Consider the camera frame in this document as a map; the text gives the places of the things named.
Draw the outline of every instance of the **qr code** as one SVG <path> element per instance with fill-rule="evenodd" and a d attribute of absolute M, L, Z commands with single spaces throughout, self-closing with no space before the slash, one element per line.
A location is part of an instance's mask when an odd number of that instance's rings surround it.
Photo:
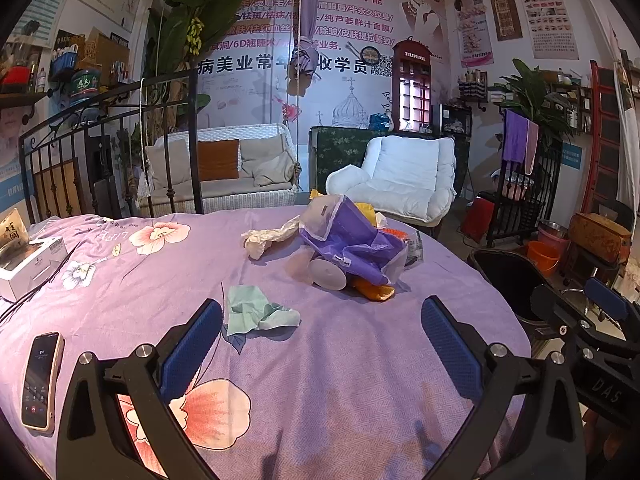
<path fill-rule="evenodd" d="M 373 75 L 391 77 L 391 62 L 393 59 L 392 56 L 380 55 L 380 62 L 376 66 L 371 67 L 371 73 Z"/>

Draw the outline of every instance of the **brown pillow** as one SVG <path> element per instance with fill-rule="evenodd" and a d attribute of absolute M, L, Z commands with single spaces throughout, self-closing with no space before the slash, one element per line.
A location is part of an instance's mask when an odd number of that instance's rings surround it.
<path fill-rule="evenodd" d="M 200 181 L 238 178 L 238 140 L 198 142 Z"/>

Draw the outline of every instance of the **metal screw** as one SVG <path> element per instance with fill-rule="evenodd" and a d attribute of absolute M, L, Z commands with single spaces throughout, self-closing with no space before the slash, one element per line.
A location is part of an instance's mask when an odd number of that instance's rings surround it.
<path fill-rule="evenodd" d="M 91 362 L 91 359 L 94 358 L 94 355 L 91 352 L 83 352 L 80 354 L 80 357 L 78 358 L 78 362 L 81 365 L 87 365 Z"/>
<path fill-rule="evenodd" d="M 505 357 L 507 355 L 507 347 L 500 343 L 491 345 L 491 355 L 494 357 Z"/>
<path fill-rule="evenodd" d="M 551 360 L 557 365 L 564 363 L 564 356 L 560 352 L 551 352 Z"/>
<path fill-rule="evenodd" d="M 136 348 L 136 355 L 138 357 L 149 357 L 154 348 L 151 345 L 143 344 Z"/>

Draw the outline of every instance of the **banana bunch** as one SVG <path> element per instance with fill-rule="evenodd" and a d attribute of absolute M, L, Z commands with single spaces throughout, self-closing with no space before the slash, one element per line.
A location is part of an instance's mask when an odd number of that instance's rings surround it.
<path fill-rule="evenodd" d="M 202 48 L 202 40 L 200 39 L 200 33 L 204 28 L 204 23 L 199 18 L 193 18 L 187 31 L 187 47 L 189 53 L 197 56 Z"/>

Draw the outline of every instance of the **crumpled green napkin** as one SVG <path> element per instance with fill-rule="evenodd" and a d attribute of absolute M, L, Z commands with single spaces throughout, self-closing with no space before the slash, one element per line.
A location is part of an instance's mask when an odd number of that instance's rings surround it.
<path fill-rule="evenodd" d="M 297 310 L 270 303 L 255 285 L 229 287 L 226 306 L 229 312 L 227 335 L 269 330 L 278 326 L 300 326 L 300 313 Z"/>

